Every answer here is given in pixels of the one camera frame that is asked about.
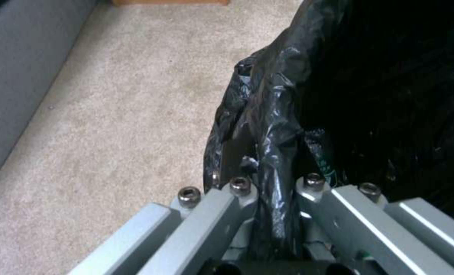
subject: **wooden furniture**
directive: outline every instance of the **wooden furniture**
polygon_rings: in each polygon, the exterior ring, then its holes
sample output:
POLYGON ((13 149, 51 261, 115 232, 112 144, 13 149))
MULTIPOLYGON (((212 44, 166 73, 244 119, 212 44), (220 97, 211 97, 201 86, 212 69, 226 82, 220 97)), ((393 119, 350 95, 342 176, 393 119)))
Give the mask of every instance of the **wooden furniture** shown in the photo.
POLYGON ((193 3, 220 3, 228 5, 230 0, 112 0, 115 5, 129 4, 193 4, 193 3))

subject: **garbage bag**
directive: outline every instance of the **garbage bag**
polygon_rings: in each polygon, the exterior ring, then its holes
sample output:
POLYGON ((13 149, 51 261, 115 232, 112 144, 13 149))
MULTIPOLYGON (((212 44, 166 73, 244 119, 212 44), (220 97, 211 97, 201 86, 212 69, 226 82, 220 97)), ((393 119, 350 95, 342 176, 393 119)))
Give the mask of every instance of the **garbage bag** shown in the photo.
POLYGON ((293 190, 307 172, 454 218, 454 1, 305 0, 236 65, 204 152, 206 192, 227 183, 232 148, 245 155, 231 173, 254 173, 260 193, 251 259, 302 255, 293 190))

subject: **bolt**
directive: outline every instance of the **bolt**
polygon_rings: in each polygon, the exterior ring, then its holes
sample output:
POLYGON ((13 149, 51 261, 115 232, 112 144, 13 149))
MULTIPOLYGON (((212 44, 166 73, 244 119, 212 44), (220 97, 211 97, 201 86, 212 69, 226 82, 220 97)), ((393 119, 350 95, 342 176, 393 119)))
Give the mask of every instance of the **bolt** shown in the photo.
POLYGON ((325 178, 317 173, 310 173, 303 178, 303 185, 313 191, 321 191, 324 188, 325 178))
POLYGON ((230 191, 239 197, 244 197, 251 192, 251 180, 243 176, 232 178, 229 182, 230 191))
POLYGON ((194 208, 201 200, 201 193, 198 188, 193 186, 187 186, 181 188, 178 192, 178 200, 180 205, 185 208, 194 208))
POLYGON ((214 188, 219 188, 220 185, 220 174, 218 171, 213 171, 212 173, 212 186, 214 188))
POLYGON ((378 202, 381 195, 381 189, 377 185, 372 183, 361 183, 358 189, 373 202, 378 202))

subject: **beige carpet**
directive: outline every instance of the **beige carpet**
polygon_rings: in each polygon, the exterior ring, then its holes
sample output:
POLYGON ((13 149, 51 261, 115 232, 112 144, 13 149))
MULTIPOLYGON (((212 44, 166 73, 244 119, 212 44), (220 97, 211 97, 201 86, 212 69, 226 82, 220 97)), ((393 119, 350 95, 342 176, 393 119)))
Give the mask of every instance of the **beige carpet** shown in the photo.
POLYGON ((201 186, 240 59, 301 0, 99 4, 0 171, 0 274, 62 274, 147 202, 201 186))

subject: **metal frame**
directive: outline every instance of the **metal frame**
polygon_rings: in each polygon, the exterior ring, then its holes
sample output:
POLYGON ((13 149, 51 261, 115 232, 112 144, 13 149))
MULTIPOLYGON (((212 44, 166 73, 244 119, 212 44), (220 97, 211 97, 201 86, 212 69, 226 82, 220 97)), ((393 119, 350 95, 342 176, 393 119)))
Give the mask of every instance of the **metal frame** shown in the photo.
POLYGON ((323 229, 341 254, 370 254, 391 274, 454 274, 446 261, 394 221, 356 186, 325 191, 297 182, 301 211, 323 229))
POLYGON ((70 274, 135 274, 180 223, 178 211, 150 203, 70 274))
POLYGON ((196 274, 208 259, 221 259, 241 224, 253 217, 257 189, 235 196, 212 189, 138 274, 196 274))
POLYGON ((385 212, 454 266, 452 218, 421 198, 391 203, 385 212))

